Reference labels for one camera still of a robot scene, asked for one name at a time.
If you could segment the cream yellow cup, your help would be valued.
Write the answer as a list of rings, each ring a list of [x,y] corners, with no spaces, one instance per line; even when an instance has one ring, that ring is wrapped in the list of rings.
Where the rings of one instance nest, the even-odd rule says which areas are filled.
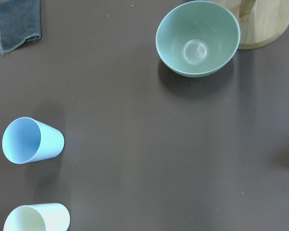
[[[60,203],[22,205],[6,218],[5,231],[66,231],[70,225],[68,209]]]

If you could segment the green bowl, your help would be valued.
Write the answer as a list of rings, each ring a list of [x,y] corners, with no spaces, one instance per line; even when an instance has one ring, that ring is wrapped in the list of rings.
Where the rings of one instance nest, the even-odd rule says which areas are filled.
[[[233,58],[239,42],[236,17],[207,0],[175,7],[161,20],[155,38],[161,61],[184,77],[204,77],[220,70]]]

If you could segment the blue cup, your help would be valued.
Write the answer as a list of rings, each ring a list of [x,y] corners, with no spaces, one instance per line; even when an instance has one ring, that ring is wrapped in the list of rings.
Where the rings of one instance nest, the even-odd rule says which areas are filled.
[[[12,121],[4,131],[2,149],[12,163],[25,164],[58,156],[64,148],[62,133],[30,117]]]

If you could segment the wooden cup stand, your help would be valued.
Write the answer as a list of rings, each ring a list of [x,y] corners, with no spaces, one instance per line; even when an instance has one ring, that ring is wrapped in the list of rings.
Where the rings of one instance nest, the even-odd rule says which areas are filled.
[[[289,26],[289,0],[216,0],[237,18],[239,49],[264,47],[278,39]]]

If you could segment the grey folded cloth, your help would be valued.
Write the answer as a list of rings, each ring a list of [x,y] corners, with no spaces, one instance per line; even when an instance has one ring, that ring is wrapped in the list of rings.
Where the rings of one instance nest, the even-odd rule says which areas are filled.
[[[9,53],[25,42],[41,38],[39,0],[0,3],[0,53]]]

